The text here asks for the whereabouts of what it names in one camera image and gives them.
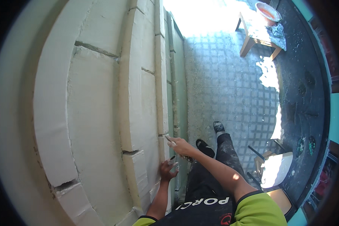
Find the paint-stained pants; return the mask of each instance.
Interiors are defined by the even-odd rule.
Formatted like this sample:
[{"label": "paint-stained pants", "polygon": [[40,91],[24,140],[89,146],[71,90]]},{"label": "paint-stained pants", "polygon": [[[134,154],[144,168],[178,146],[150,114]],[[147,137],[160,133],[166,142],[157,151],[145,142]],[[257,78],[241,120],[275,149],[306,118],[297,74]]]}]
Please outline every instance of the paint-stained pants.
[{"label": "paint-stained pants", "polygon": [[[228,133],[222,134],[217,138],[216,160],[236,170],[247,181],[239,157],[232,144],[231,136]],[[185,202],[216,196],[227,197],[231,195],[223,189],[220,183],[203,165],[198,161],[192,162],[187,179]]]}]

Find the right hand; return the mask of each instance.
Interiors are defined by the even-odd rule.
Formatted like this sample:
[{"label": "right hand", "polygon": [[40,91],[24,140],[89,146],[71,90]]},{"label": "right hand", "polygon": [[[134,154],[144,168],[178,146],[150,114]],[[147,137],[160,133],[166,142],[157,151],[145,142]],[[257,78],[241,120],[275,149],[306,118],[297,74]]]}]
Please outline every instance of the right hand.
[{"label": "right hand", "polygon": [[168,139],[171,141],[167,142],[168,146],[173,148],[173,150],[181,156],[193,157],[193,154],[197,151],[196,148],[192,147],[192,145],[180,137],[169,137]]}]

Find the grid pattern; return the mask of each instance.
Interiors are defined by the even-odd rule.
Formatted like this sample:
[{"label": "grid pattern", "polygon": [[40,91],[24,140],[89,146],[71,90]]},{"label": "grid pattern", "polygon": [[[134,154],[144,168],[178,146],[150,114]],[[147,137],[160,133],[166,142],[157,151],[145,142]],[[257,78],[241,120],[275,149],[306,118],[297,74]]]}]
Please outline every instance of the grid pattern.
[{"label": "grid pattern", "polygon": [[256,155],[264,153],[276,124],[279,94],[266,88],[256,65],[272,49],[256,44],[246,57],[239,56],[244,31],[216,32],[189,37],[184,43],[188,89],[189,142],[198,138],[216,149],[212,123],[221,121],[232,137],[244,172],[255,171]]}]

